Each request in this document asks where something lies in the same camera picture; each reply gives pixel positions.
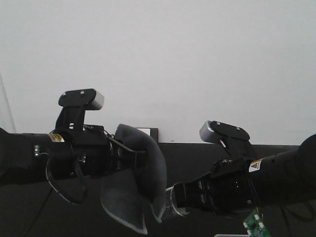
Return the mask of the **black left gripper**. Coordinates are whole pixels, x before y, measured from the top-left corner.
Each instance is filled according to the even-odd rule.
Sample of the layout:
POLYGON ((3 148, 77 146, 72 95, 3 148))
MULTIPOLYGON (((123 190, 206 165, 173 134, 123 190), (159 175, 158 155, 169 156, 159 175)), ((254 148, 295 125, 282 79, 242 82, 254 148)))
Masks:
POLYGON ((82 131, 71 131, 74 155, 83 174, 93 178, 126 168, 143 168, 146 151, 133 150, 107 133, 103 126, 83 125, 82 131))

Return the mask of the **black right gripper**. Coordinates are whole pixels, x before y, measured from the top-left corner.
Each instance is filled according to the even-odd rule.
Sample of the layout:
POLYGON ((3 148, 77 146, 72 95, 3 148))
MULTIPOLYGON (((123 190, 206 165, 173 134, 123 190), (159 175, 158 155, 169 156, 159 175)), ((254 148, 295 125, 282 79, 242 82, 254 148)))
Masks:
POLYGON ((238 214, 253 209, 250 163, 250 159, 222 159, 201 177, 175 184, 179 206, 213 214, 238 214))

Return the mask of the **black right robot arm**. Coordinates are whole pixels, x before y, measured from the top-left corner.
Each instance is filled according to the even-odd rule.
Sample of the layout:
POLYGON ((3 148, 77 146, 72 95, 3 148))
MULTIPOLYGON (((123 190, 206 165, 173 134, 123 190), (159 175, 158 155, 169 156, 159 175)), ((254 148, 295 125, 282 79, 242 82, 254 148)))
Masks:
POLYGON ((215 215, 273 205, 303 203, 316 198, 316 137, 298 148, 262 159, 243 154, 218 161, 212 169, 173 188, 175 205, 215 215))

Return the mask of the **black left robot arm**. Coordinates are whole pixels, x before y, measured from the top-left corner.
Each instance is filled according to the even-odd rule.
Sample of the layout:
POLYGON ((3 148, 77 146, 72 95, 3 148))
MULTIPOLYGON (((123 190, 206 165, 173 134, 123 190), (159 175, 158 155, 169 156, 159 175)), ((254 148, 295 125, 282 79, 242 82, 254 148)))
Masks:
POLYGON ((126 168, 143 167, 147 153, 131 149, 105 133, 103 126, 82 130, 58 128, 47 134, 0 131, 0 184, 31 184, 46 180, 45 167, 52 159, 56 180, 74 177, 75 161, 84 176, 99 178, 126 168))

